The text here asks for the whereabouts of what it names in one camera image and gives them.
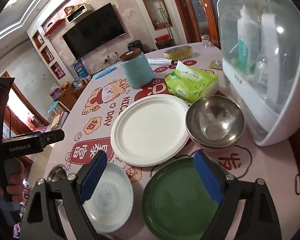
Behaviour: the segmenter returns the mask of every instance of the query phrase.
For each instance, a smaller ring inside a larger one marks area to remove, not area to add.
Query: television
[[[112,4],[108,3],[82,19],[62,37],[78,60],[102,44],[124,34]]]

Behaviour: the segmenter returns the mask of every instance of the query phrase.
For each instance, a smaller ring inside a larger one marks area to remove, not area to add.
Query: turquoise canister
[[[146,85],[154,78],[154,72],[140,49],[122,54],[120,56],[120,65],[132,88]]]

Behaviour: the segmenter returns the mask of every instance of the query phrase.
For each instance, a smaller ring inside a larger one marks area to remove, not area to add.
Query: metal bowl
[[[186,114],[190,138],[208,151],[234,145],[242,136],[245,121],[240,107],[223,96],[196,101]]]
[[[48,174],[47,182],[54,182],[63,180],[68,176],[68,171],[66,170],[66,167],[62,164],[55,165],[51,171]],[[56,199],[56,204],[59,207],[63,205],[62,199]]]

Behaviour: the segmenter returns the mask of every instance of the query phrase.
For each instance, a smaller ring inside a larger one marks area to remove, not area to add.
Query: plastic wrap roll
[[[166,58],[148,58],[148,62],[150,65],[173,65],[173,59],[166,59]]]
[[[193,55],[193,47],[189,45],[168,49],[167,51],[164,52],[164,56],[167,59],[173,59],[174,61],[191,57],[192,55]]]

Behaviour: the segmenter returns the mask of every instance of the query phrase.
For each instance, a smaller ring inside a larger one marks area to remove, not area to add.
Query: human hand
[[[7,192],[12,195],[12,200],[15,202],[22,202],[24,201],[23,197],[23,171],[25,167],[22,163],[20,163],[19,173],[13,174],[10,176],[10,183],[11,185],[7,186]],[[0,187],[0,196],[3,196],[3,190]]]

